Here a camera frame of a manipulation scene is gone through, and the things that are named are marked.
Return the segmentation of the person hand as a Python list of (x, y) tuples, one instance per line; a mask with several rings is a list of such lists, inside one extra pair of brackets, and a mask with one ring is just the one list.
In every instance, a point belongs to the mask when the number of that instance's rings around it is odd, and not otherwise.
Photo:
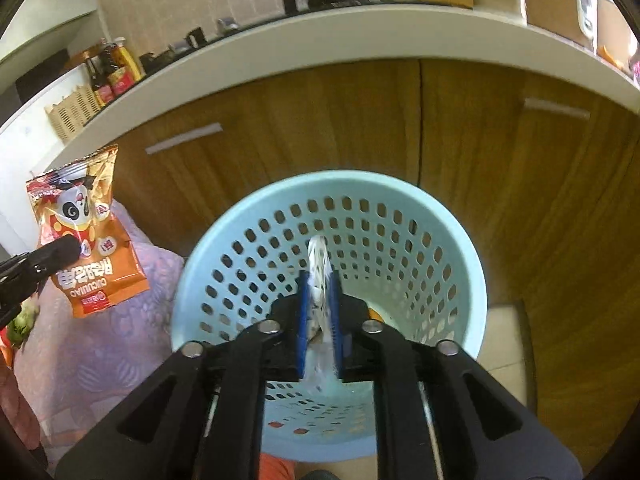
[(0, 364), (1, 408), (11, 427), (29, 451), (39, 448), (40, 426), (38, 419), (22, 395), (12, 370), (4, 358)]

